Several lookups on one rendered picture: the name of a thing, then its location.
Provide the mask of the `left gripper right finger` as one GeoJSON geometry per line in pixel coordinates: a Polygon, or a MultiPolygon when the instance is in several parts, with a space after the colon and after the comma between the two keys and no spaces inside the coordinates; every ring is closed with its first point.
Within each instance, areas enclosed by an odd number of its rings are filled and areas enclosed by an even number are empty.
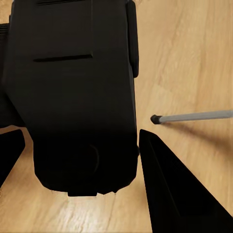
{"type": "Polygon", "coordinates": [[[155,133],[139,149],[152,233],[233,233],[233,217],[155,133]]]}

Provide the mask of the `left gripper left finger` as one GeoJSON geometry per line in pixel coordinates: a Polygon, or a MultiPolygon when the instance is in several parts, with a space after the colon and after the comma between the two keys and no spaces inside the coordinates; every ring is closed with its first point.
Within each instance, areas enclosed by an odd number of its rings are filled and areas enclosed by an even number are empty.
{"type": "Polygon", "coordinates": [[[0,134],[0,187],[25,149],[21,129],[0,134]]]}

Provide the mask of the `digital camera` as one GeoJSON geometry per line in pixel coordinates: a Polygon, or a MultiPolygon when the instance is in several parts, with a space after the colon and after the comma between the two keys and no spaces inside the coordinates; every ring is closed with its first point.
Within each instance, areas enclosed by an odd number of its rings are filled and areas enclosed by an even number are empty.
{"type": "Polygon", "coordinates": [[[14,0],[0,24],[0,129],[27,127],[34,173],[69,197],[135,179],[133,0],[14,0]]]}

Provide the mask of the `camera tripod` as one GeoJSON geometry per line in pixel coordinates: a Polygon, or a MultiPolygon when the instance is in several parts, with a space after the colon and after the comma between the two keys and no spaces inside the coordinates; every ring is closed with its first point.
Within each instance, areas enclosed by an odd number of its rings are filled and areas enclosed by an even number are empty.
{"type": "Polygon", "coordinates": [[[207,120],[207,119],[224,119],[233,118],[233,110],[212,111],[202,113],[191,113],[184,115],[157,116],[153,115],[151,121],[153,124],[177,122],[177,121],[192,121],[192,120],[207,120]]]}

